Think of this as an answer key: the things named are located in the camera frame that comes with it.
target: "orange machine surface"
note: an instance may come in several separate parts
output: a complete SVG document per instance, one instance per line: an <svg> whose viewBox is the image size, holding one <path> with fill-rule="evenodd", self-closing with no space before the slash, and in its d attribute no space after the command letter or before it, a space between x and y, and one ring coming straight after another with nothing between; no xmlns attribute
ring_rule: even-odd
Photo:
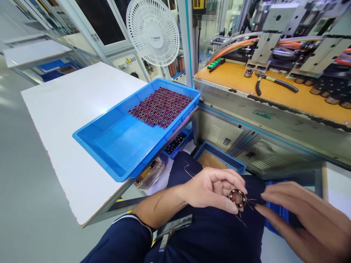
<svg viewBox="0 0 351 263"><path fill-rule="evenodd" d="M253 73L251 78L244 77L245 66L235 63L226 62L216 70L209 73L209 69L203 68L195 77L217 83L228 88L257 96L255 85L257 76ZM298 93L275 84L271 81L262 79L260 89L263 99L270 100L288 107L294 108L305 113L310 113L324 119L351 126L351 109L345 109L341 106L332 105L324 101L325 98L319 95L313 95L309 91L311 87L303 84L297 84L292 79L287 79L284 74L275 74L266 72L267 76L288 82L299 89Z"/></svg>

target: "person's left hand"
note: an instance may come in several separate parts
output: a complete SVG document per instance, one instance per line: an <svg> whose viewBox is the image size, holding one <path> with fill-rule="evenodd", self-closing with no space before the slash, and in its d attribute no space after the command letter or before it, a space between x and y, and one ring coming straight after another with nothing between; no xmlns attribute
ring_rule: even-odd
<svg viewBox="0 0 351 263"><path fill-rule="evenodd" d="M193 207L213 206L232 214L238 213L229 200L230 190L237 188L247 194L244 179L233 169L204 168L185 184L180 185L181 196Z"/></svg>

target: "plastic bag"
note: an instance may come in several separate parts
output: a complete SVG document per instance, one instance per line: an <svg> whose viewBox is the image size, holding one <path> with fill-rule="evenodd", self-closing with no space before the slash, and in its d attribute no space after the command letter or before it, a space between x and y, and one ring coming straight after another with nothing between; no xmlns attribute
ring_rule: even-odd
<svg viewBox="0 0 351 263"><path fill-rule="evenodd" d="M166 164L160 157L157 157L155 160L155 165L151 165L147 169L150 170L149 173L143 180L140 181L139 185L136 188L148 190L156 183L158 178L165 171Z"/></svg>

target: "person's hand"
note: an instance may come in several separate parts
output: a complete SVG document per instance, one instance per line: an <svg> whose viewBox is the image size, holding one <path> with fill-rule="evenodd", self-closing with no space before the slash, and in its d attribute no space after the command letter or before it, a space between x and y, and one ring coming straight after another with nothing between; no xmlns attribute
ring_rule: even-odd
<svg viewBox="0 0 351 263"><path fill-rule="evenodd" d="M295 182L267 186L261 196L296 214L306 228L294 229L268 207L255 207L303 261L349 262L351 221L344 213Z"/></svg>
<svg viewBox="0 0 351 263"><path fill-rule="evenodd" d="M230 190L234 188L248 193L244 179L233 169L206 167L181 185L181 196L193 207L213 206L237 214L237 206L228 198Z"/></svg>

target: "forearm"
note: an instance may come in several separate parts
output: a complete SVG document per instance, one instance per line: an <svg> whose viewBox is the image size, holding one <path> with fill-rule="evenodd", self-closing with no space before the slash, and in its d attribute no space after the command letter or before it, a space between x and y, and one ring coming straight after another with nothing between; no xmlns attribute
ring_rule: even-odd
<svg viewBox="0 0 351 263"><path fill-rule="evenodd" d="M182 198L182 185L164 189L141 201L132 211L148 226L159 229L187 203Z"/></svg>

